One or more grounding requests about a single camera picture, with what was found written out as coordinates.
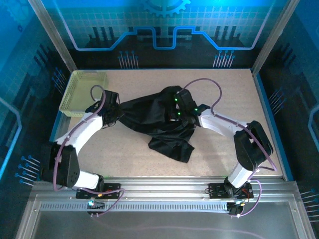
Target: yellow basket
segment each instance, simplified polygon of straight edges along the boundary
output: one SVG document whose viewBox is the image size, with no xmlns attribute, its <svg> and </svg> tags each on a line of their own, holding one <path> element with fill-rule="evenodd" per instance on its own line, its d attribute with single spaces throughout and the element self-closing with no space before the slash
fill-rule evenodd
<svg viewBox="0 0 319 239">
<path fill-rule="evenodd" d="M 69 117 L 83 117 L 85 110 L 94 103 L 90 95 L 90 90 L 94 85 L 100 85 L 104 89 L 107 87 L 106 71 L 73 71 L 59 110 Z M 92 94 L 95 99 L 100 99 L 102 91 L 96 87 Z"/>
</svg>

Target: black garment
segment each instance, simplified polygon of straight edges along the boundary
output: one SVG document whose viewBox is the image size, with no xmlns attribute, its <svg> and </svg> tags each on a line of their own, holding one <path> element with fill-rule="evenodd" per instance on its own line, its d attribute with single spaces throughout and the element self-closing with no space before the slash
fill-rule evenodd
<svg viewBox="0 0 319 239">
<path fill-rule="evenodd" d="M 195 125 L 187 120 L 169 120 L 171 113 L 176 113 L 174 95 L 181 89 L 171 86 L 160 93 L 121 103 L 124 115 L 119 121 L 136 132 L 152 136 L 150 149 L 187 163 L 194 150 L 188 141 Z"/>
</svg>

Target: enclosure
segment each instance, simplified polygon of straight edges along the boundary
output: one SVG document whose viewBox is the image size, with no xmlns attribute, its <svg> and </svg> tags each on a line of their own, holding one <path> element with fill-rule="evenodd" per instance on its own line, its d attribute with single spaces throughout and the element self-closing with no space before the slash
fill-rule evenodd
<svg viewBox="0 0 319 239">
<path fill-rule="evenodd" d="M 319 3 L 4 0 L 0 6 L 2 238 L 318 236 Z M 37 172 L 45 161 L 41 146 L 81 119 L 59 110 L 71 75 L 103 81 L 121 102 L 198 78 L 217 81 L 222 98 L 215 110 L 260 122 L 274 148 L 278 171 L 254 176 L 263 186 L 261 203 L 240 219 L 199 209 L 209 205 L 206 185 L 222 182 L 237 164 L 233 139 L 197 127 L 184 163 L 149 149 L 151 136 L 117 122 L 96 132 L 78 154 L 81 170 L 126 189 L 121 207 L 92 220 L 87 201 L 72 189 L 53 192 Z M 212 105 L 219 94 L 204 81 L 188 89 L 198 105 Z M 147 203 L 157 210 L 144 208 Z M 251 221 L 262 226 L 252 231 Z"/>
</svg>

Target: beige work surface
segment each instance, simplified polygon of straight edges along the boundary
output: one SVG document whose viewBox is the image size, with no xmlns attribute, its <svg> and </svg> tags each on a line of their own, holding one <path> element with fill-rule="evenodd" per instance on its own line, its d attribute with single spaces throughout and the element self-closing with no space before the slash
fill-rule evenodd
<svg viewBox="0 0 319 239">
<path fill-rule="evenodd" d="M 108 70 L 108 90 L 120 94 L 121 102 L 160 92 L 207 77 L 217 81 L 223 97 L 215 111 L 233 119 L 259 121 L 268 137 L 269 129 L 249 69 L 240 70 Z M 219 96 L 211 82 L 188 87 L 196 103 L 212 105 Z M 79 118 L 72 118 L 70 127 Z M 234 140 L 197 127 L 189 143 L 195 148 L 188 163 L 181 163 L 149 149 L 151 137 L 137 133 L 120 122 L 95 133 L 83 146 L 80 168 L 104 176 L 226 176 L 237 163 Z M 279 172 L 261 170 L 259 175 L 282 175 L 276 153 L 271 157 Z"/>
</svg>

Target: cable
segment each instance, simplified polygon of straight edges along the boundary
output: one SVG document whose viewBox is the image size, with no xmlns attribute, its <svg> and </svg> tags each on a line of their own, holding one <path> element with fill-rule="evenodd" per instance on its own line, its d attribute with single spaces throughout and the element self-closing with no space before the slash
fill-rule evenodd
<svg viewBox="0 0 319 239">
<path fill-rule="evenodd" d="M 257 201 L 256 201 L 255 205 L 254 205 L 248 212 L 246 212 L 246 213 L 244 213 L 244 214 L 242 214 L 242 213 L 243 213 L 243 212 L 242 212 L 240 215 L 238 215 L 237 217 L 239 217 L 239 218 L 250 214 L 250 213 L 255 209 L 255 207 L 257 207 L 257 205 L 258 205 L 258 203 L 259 203 L 259 201 L 260 201 L 261 194 L 262 194 L 262 186 L 261 186 L 261 183 L 260 183 L 259 180 L 257 180 L 257 179 L 251 180 L 251 182 L 252 182 L 252 181 L 255 181 L 255 182 L 257 182 L 257 183 L 259 184 L 259 195 L 258 195 Z"/>
<path fill-rule="evenodd" d="M 97 195 L 99 195 L 99 194 L 107 195 L 107 194 L 122 192 L 121 195 L 119 196 L 119 198 L 115 201 L 115 203 L 114 203 L 108 210 L 106 210 L 105 212 L 97 213 L 97 214 L 96 214 L 97 217 L 102 216 L 102 215 L 108 213 L 112 208 L 114 208 L 114 207 L 118 204 L 118 202 L 121 200 L 121 198 L 123 197 L 123 195 L 124 195 L 124 193 L 125 193 L 125 189 L 123 189 L 123 188 L 120 188 L 120 189 L 114 190 L 114 191 L 103 192 L 103 193 L 95 192 L 95 191 L 89 190 L 89 189 L 87 189 L 87 188 L 79 188 L 79 189 L 81 189 L 81 190 L 83 190 L 83 191 L 85 191 L 85 192 L 92 193 L 92 194 L 97 194 Z"/>
<path fill-rule="evenodd" d="M 197 82 L 197 81 L 211 81 L 211 82 L 213 82 L 213 83 L 219 88 L 219 97 L 218 97 L 218 99 L 215 101 L 215 103 L 213 103 L 213 105 L 211 106 L 211 110 L 213 110 L 213 108 L 215 107 L 215 105 L 217 105 L 217 103 L 220 101 L 220 99 L 221 99 L 221 97 L 222 97 L 222 95 L 223 95 L 223 92 L 222 92 L 222 90 L 221 90 L 221 87 L 220 87 L 220 85 L 219 85 L 216 81 L 214 81 L 214 80 L 212 80 L 212 79 L 210 79 L 210 78 L 199 78 L 199 79 L 196 79 L 196 80 L 193 80 L 193 81 L 189 82 L 186 86 L 184 86 L 183 89 L 181 89 L 181 91 L 185 90 L 190 84 L 193 84 L 194 82 Z"/>
<path fill-rule="evenodd" d="M 232 124 L 234 124 L 235 126 L 239 126 L 239 127 L 242 128 L 243 130 L 245 130 L 245 131 L 250 135 L 250 137 L 254 140 L 254 142 L 258 145 L 258 147 L 260 148 L 260 150 L 262 151 L 262 153 L 264 154 L 264 156 L 267 158 L 267 160 L 269 161 L 269 163 L 270 163 L 271 166 L 273 167 L 273 168 L 268 168 L 268 167 L 263 167 L 263 166 L 257 167 L 257 168 L 255 169 L 255 171 L 252 173 L 252 175 L 250 176 L 250 178 L 256 173 L 256 171 L 257 171 L 259 168 L 268 169 L 268 170 L 271 170 L 271 171 L 277 171 L 277 168 L 276 168 L 274 162 L 271 160 L 271 158 L 269 157 L 268 153 L 265 151 L 265 149 L 263 148 L 263 146 L 261 145 L 261 143 L 259 142 L 259 140 L 253 135 L 253 133 L 252 133 L 249 129 L 247 129 L 245 126 L 241 125 L 241 124 L 238 123 L 238 122 L 235 122 L 235 121 L 233 121 L 233 120 L 230 120 L 230 119 L 227 119 L 227 118 L 225 118 L 225 117 L 223 117 L 223 116 L 220 116 L 220 115 L 218 115 L 218 114 L 215 114 L 215 112 L 214 112 L 213 109 L 214 109 L 215 105 L 217 105 L 217 103 L 220 101 L 220 99 L 221 99 L 221 97 L 222 97 L 222 95 L 223 95 L 222 89 L 221 89 L 220 85 L 219 85 L 215 80 L 212 80 L 212 79 L 210 79 L 210 78 L 199 78 L 199 79 L 196 79 L 196 80 L 193 80 L 193 81 L 189 82 L 182 90 L 186 89 L 186 87 L 188 87 L 190 84 L 192 84 L 192 83 L 194 83 L 194 82 L 197 82 L 197 81 L 211 81 L 211 82 L 213 82 L 213 83 L 219 88 L 219 97 L 218 97 L 218 99 L 215 101 L 215 103 L 213 103 L 213 105 L 212 105 L 211 108 L 210 108 L 211 113 L 213 114 L 213 116 L 218 117 L 218 118 L 220 118 L 220 119 L 222 119 L 222 120 L 224 120 L 224 121 L 227 121 L 227 122 L 229 122 L 229 123 L 232 123 Z"/>
<path fill-rule="evenodd" d="M 91 97 L 93 97 L 92 95 L 92 90 L 95 88 L 95 87 L 98 87 L 100 89 L 102 89 L 102 102 L 99 106 L 99 108 L 93 113 L 91 114 L 90 116 L 88 116 L 87 118 L 85 118 L 84 120 L 82 120 L 80 123 L 78 123 L 70 132 L 69 134 L 67 135 L 67 137 L 64 139 L 63 143 L 61 144 L 60 148 L 59 148 L 59 151 L 55 157 L 55 163 L 54 163 L 54 170 L 53 170 L 53 190 L 55 192 L 57 191 L 60 191 L 63 189 L 63 186 L 61 188 L 56 188 L 56 177 L 57 177 L 57 171 L 58 171 L 58 165 L 59 165 L 59 162 L 61 162 L 61 154 L 62 154 L 62 150 L 63 150 L 63 147 L 65 146 L 65 144 L 67 143 L 67 141 L 69 140 L 69 138 L 71 137 L 71 135 L 81 126 L 83 125 L 84 123 L 86 123 L 87 121 L 89 121 L 90 119 L 92 119 L 94 116 L 96 116 L 98 114 L 98 112 L 103 108 L 104 106 L 104 103 L 105 103 L 105 99 L 106 99 L 106 94 L 105 94 L 105 91 L 103 89 L 102 86 L 99 86 L 99 85 L 94 85 L 92 86 L 91 88 L 91 91 L 90 91 L 90 94 L 91 94 Z"/>
</svg>

